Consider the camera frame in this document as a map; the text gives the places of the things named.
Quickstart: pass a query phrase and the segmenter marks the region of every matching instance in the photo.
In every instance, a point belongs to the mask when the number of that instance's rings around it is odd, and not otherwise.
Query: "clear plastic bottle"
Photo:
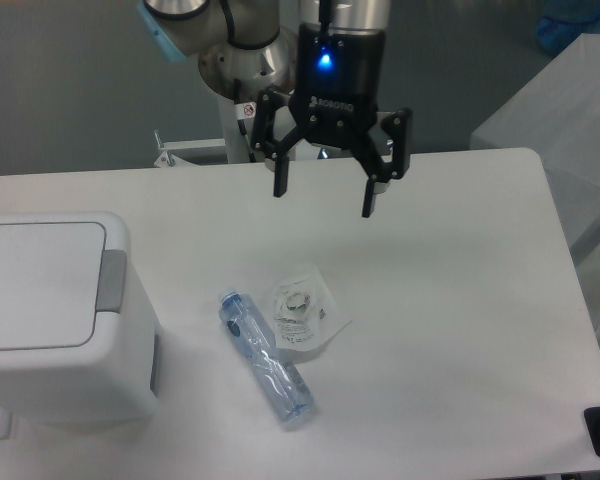
[[[236,348],[249,360],[280,420],[292,424],[303,420],[312,410],[313,396],[293,363],[275,348],[274,334],[251,297],[227,290],[219,300],[220,320]]]
[[[600,33],[600,0],[546,0],[536,25],[540,46],[555,56],[581,33]]]

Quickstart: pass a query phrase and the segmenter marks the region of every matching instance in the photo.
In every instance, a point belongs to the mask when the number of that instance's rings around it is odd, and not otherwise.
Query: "white plastic container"
[[[160,325],[110,213],[0,215],[0,406],[43,422],[157,407]]]

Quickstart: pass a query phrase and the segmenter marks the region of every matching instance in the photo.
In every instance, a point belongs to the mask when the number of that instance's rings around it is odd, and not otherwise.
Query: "container lid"
[[[105,238],[98,223],[0,224],[0,350],[91,338]]]

